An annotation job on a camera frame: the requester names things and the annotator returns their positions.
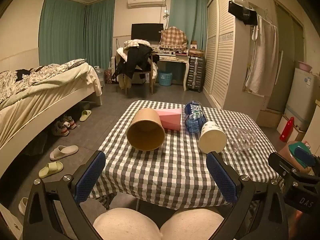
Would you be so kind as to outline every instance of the large water bottle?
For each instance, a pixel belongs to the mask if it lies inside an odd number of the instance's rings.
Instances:
[[[96,73],[98,75],[100,86],[101,86],[101,88],[103,88],[103,86],[104,86],[104,71],[99,66],[95,66],[94,70],[96,71]]]
[[[201,104],[198,101],[191,101],[184,107],[185,113],[185,126],[191,133],[201,132],[204,123],[207,122],[204,116]]]

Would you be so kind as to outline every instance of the door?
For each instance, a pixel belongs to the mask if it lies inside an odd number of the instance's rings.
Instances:
[[[282,64],[267,108],[283,113],[288,101],[297,61],[304,60],[302,26],[279,4],[275,4],[279,31],[279,62]]]
[[[234,16],[228,13],[230,0],[218,0],[219,41],[211,94],[223,106],[231,73]]]
[[[204,89],[211,94],[211,80],[213,77],[214,57],[216,53],[216,34],[217,34],[217,0],[213,0],[208,6],[208,34],[207,49],[205,54],[205,76]]]

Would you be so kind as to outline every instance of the wooden chair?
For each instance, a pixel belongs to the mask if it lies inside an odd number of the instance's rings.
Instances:
[[[150,84],[150,88],[151,88],[151,94],[153,95],[153,79],[152,79],[152,76],[153,76],[153,61],[152,61],[152,53],[150,55],[150,58],[151,58],[151,69],[150,71],[144,71],[144,72],[138,72],[139,74],[149,74],[149,84]],[[125,91],[125,94],[127,94],[127,80],[128,80],[128,76],[124,75],[124,91]]]

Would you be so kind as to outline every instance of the metal bolt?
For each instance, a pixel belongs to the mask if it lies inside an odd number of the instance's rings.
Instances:
[[[63,176],[63,180],[64,181],[69,181],[69,180],[71,180],[71,175],[65,175],[65,176]]]
[[[271,179],[271,184],[272,185],[278,185],[278,181],[276,181],[275,179]]]
[[[35,179],[35,181],[33,182],[33,184],[38,185],[40,183],[40,179]]]
[[[241,175],[240,177],[243,181],[249,181],[249,176],[248,175]]]

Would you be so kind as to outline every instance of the pink box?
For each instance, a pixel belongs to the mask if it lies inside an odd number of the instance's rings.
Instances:
[[[181,108],[155,109],[160,116],[163,128],[180,130]]]

